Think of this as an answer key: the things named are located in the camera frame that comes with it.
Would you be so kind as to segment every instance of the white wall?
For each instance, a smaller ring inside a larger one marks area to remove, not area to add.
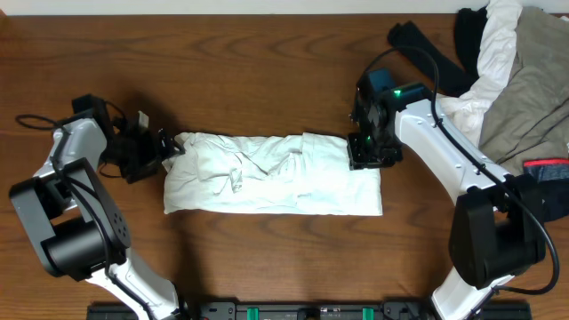
[[[546,12],[569,12],[569,0],[520,0]],[[488,0],[0,0],[8,15],[311,14],[456,12]]]

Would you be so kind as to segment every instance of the folded white cloth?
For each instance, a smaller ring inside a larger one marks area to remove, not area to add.
[[[344,139],[182,133],[164,162],[164,212],[381,215],[380,171],[349,169]]]
[[[506,87],[516,56],[517,0],[490,0],[477,69],[480,77],[459,98],[439,100],[441,108],[462,134],[478,146],[484,113]]]

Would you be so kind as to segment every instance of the gray cloth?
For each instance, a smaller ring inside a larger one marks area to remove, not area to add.
[[[525,7],[511,80],[485,113],[480,150],[514,175],[526,160],[567,158],[569,22]]]

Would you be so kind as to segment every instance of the wooden table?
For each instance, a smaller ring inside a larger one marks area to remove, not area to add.
[[[355,82],[389,48],[386,34],[413,20],[448,57],[452,15],[19,17],[0,20],[0,318],[82,319],[114,297],[42,269],[8,200],[52,147],[48,132],[13,118],[71,115],[88,92],[140,109],[172,132],[345,135]],[[397,81],[426,80],[396,54]],[[164,173],[103,182],[128,219],[133,247],[196,299],[381,300],[425,297],[451,268],[453,204],[409,149],[381,172],[384,216],[163,214]],[[563,265],[569,219],[548,225]],[[549,280],[549,257],[514,284]],[[569,277],[531,298],[536,319],[569,312]],[[508,298],[525,298],[504,294]]]

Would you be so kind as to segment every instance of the black sock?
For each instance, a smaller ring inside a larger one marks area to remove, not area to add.
[[[475,78],[478,78],[478,54],[487,21],[486,7],[482,7],[477,12],[468,8],[461,9],[454,22],[456,55],[466,72]]]
[[[469,76],[459,66],[448,60],[410,21],[403,26],[397,23],[389,31],[388,41],[393,46],[415,46],[428,52],[438,65],[439,86],[449,96],[460,96],[470,90],[476,81],[476,78]],[[433,66],[424,55],[411,50],[402,50],[401,53],[420,72],[434,80]]]

